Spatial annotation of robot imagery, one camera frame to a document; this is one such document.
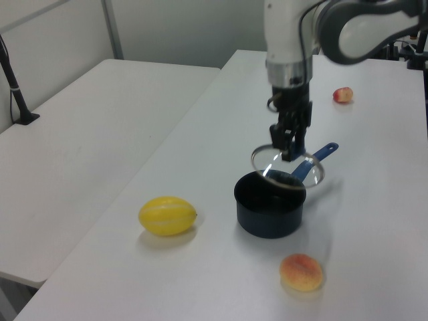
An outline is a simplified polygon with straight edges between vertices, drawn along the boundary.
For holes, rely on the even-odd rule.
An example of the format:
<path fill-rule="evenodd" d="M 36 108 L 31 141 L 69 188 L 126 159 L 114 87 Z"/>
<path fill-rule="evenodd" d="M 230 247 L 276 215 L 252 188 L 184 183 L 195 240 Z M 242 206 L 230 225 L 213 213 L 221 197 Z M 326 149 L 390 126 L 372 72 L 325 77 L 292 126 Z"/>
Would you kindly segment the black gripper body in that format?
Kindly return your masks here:
<path fill-rule="evenodd" d="M 312 102 L 310 101 L 310 85 L 304 84 L 293 88 L 272 87 L 270 110 L 285 116 L 287 113 L 302 114 L 300 122 L 304 127 L 311 125 Z"/>

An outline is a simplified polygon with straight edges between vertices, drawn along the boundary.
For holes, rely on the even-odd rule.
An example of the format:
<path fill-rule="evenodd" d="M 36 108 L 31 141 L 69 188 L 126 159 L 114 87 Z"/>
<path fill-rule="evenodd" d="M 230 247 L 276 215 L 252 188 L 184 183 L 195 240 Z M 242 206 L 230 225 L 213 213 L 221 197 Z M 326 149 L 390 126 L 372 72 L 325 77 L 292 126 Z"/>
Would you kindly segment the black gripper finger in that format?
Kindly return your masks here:
<path fill-rule="evenodd" d="M 293 137 L 291 130 L 285 129 L 280 123 L 270 126 L 270 136 L 272 146 L 282 153 L 283 161 L 292 161 L 294 159 Z"/>
<path fill-rule="evenodd" d="M 299 126 L 296 130 L 294 137 L 294 153 L 295 154 L 304 154 L 306 151 L 305 147 L 305 136 L 306 136 L 306 126 Z"/>

